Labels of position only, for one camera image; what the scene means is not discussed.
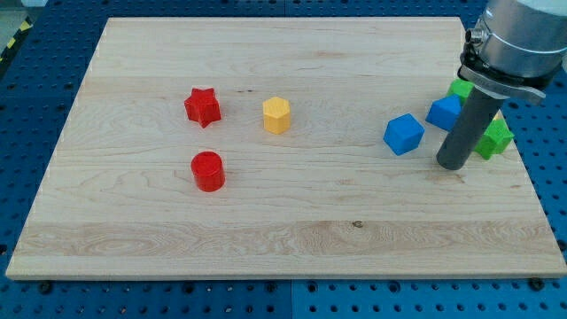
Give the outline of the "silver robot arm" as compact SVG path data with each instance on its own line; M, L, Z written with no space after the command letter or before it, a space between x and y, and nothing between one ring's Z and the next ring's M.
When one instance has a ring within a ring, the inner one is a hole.
M458 75L487 95L539 104L566 67L566 0L490 0L465 34Z

